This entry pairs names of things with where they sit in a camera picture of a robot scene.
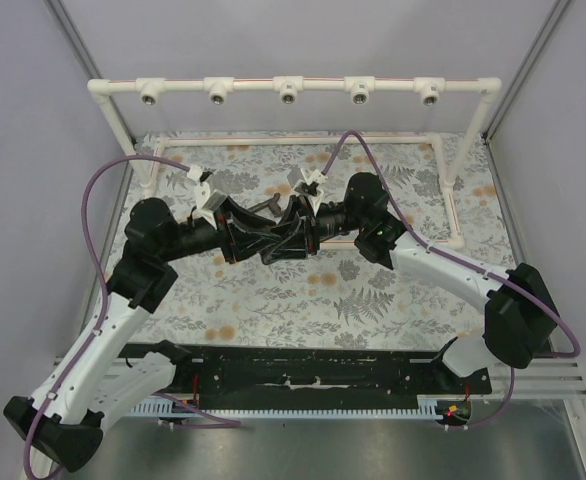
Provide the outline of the white pipe frame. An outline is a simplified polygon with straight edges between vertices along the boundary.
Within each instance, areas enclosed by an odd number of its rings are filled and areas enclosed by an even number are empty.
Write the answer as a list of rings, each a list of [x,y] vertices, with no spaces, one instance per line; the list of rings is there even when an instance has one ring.
[[[411,145],[425,144],[431,147],[439,174],[439,192],[444,202],[450,234],[438,242],[454,250],[465,246],[454,199],[456,178],[468,158],[471,147],[479,136],[480,129],[488,116],[490,107],[502,89],[497,77],[474,80],[448,80],[442,77],[415,77],[413,79],[376,78],[373,76],[347,76],[343,78],[308,78],[303,76],[276,76],[266,79],[236,79],[233,77],[206,77],[201,80],[171,80],[166,78],[138,78],[135,80],[91,79],[87,89],[99,106],[112,133],[123,152],[135,152],[131,135],[126,131],[123,120],[116,111],[112,97],[117,94],[135,93],[143,104],[155,106],[160,98],[169,93],[204,92],[215,105],[224,104],[228,96],[237,92],[275,92],[285,105],[292,105],[304,92],[344,92],[355,105],[364,105],[373,93],[409,92],[420,97],[420,102],[434,106],[444,93],[473,93],[479,102],[466,133],[458,144],[456,156],[447,161],[440,134],[389,133],[367,134],[369,145]]]

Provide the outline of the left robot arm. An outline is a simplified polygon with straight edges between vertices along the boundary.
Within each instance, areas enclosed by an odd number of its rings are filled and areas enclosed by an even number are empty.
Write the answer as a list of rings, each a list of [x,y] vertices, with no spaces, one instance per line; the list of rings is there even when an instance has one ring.
[[[230,263],[260,255],[264,263],[302,219],[287,209],[278,222],[225,199],[213,219],[178,222],[159,198],[134,205],[121,259],[102,279],[91,320],[51,375],[30,395],[12,397],[4,417],[25,440],[24,471],[35,478],[37,450],[60,470],[76,472],[96,454],[107,431],[130,410],[168,387],[187,352],[162,341],[112,382],[104,377],[131,336],[160,306],[178,278],[171,262],[219,248]]]

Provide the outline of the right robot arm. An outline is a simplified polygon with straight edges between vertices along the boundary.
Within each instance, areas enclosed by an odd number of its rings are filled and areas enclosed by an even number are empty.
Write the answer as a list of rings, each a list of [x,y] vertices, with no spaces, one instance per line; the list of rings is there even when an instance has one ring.
[[[293,197],[261,260],[269,265],[305,259],[322,242],[355,232],[354,246],[367,261],[429,281],[483,312],[482,332],[453,339],[439,352],[454,375],[465,378],[497,363],[527,368],[557,326],[539,272],[525,263],[514,269],[477,265],[438,248],[393,215],[389,200],[381,180],[371,173],[353,175],[340,203],[313,207],[306,197]]]

